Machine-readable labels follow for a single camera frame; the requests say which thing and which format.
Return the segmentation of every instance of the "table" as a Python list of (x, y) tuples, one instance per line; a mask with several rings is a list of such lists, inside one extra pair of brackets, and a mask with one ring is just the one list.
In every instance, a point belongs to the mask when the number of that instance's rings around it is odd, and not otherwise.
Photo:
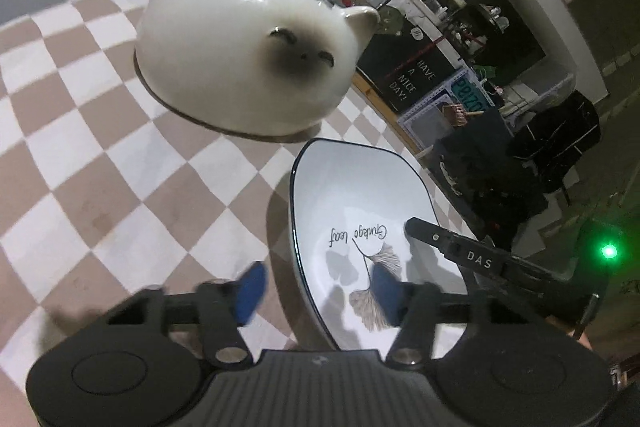
[[(69, 0), (0, 28), (0, 425), (35, 426), (33, 362), (150, 284), (188, 292), (264, 261), (266, 296), (242, 329), (254, 357), (317, 340), (287, 228), (288, 173), (309, 137), (226, 136), (156, 102), (132, 62), (147, 3)], [(419, 169), (353, 89), (319, 136), (394, 150)], [(440, 224), (470, 233), (421, 175)]]

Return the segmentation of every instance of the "white plate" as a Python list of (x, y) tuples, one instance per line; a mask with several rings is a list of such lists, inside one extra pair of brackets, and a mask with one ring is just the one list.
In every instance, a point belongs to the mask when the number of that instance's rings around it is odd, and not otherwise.
[[(368, 291), (373, 263), (404, 281), (466, 293), (455, 263), (404, 235), (410, 217), (437, 220), (420, 176), (398, 154), (311, 140), (293, 165), (289, 216), (298, 283), (318, 327), (339, 349), (378, 349), (384, 358), (398, 333)], [(439, 327), (433, 356), (443, 356), (462, 332)]]

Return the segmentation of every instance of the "led light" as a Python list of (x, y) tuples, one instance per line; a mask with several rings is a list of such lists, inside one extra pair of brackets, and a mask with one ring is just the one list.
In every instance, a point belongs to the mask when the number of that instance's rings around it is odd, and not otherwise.
[(602, 247), (602, 250), (600, 251), (602, 252), (603, 256), (606, 257), (606, 259), (613, 259), (618, 255), (618, 249), (610, 243)]

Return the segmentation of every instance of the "license plate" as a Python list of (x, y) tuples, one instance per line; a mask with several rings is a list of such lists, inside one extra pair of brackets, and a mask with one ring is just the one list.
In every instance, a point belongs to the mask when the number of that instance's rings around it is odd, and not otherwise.
[(467, 80), (466, 76), (451, 84), (451, 94), (458, 99), (467, 112), (484, 111), (491, 108), (480, 89)]

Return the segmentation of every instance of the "cat eye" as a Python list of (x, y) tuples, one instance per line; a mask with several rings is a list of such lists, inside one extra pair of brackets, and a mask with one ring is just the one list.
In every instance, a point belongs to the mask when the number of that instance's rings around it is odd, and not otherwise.
[(295, 44), (298, 38), (295, 33), (286, 28), (276, 28), (269, 34), (271, 37), (280, 37), (287, 41), (287, 44)]
[(329, 52), (319, 52), (318, 58), (324, 60), (329, 66), (334, 66), (334, 56)]

